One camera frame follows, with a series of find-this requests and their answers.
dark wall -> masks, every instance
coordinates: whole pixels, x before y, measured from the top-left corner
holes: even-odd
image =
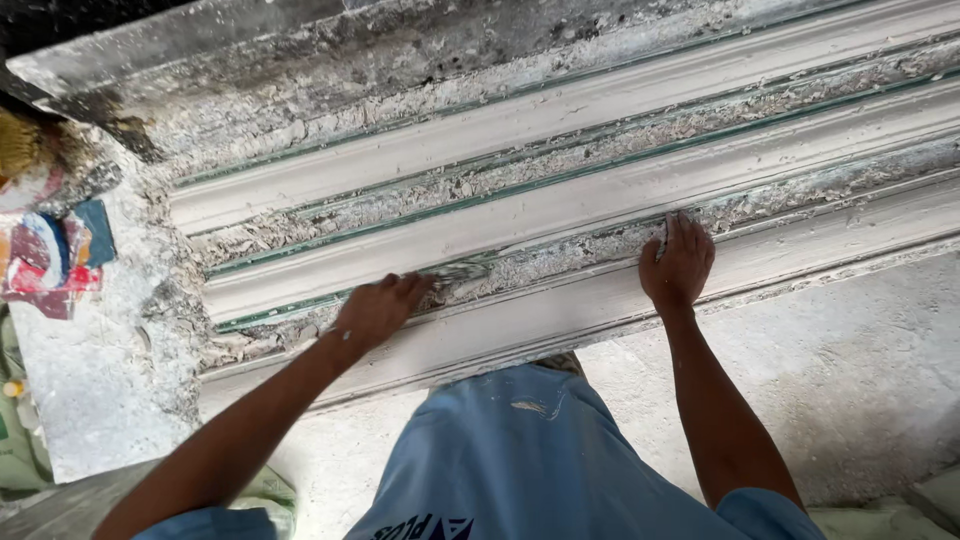
[[[189,0],[0,0],[0,45],[14,57]]]

light blue shirt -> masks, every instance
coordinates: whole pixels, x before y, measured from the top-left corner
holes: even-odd
[[[251,512],[197,510],[136,538],[222,538],[216,528],[237,530],[223,520],[247,520],[247,529],[251,519],[266,520]],[[177,536],[160,530],[176,520]],[[272,538],[258,534],[244,538]],[[824,536],[788,499],[763,489],[735,490],[713,512],[637,456],[583,378],[532,364],[434,389],[397,440],[371,509],[347,535],[541,538]]]

brush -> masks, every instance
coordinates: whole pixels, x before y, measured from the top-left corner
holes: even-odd
[[[451,283],[470,282],[486,278],[490,274],[490,266],[479,262],[451,262],[434,268],[428,272],[437,277],[435,287],[443,287]]]
[[[39,153],[39,137],[32,120],[0,108],[0,176],[11,179],[27,170]]]

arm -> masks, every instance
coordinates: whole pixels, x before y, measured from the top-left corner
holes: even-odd
[[[666,329],[677,405],[697,480],[710,508],[740,487],[761,487],[800,500],[790,472],[763,424],[727,377],[700,334],[693,303],[715,253],[699,223],[667,214],[666,250],[653,239],[640,256],[640,283]]]
[[[232,502],[317,396],[397,331],[432,283],[417,274],[391,274],[357,287],[331,331],[167,456],[93,537],[127,540],[183,512]]]

small bottle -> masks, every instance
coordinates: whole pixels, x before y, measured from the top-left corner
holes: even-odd
[[[29,391],[25,380],[9,380],[3,385],[3,395],[8,398],[18,398]]]
[[[16,398],[16,415],[23,429],[36,432],[40,427],[40,416],[30,393],[30,384],[26,380],[10,380],[3,385],[3,394],[8,398]]]

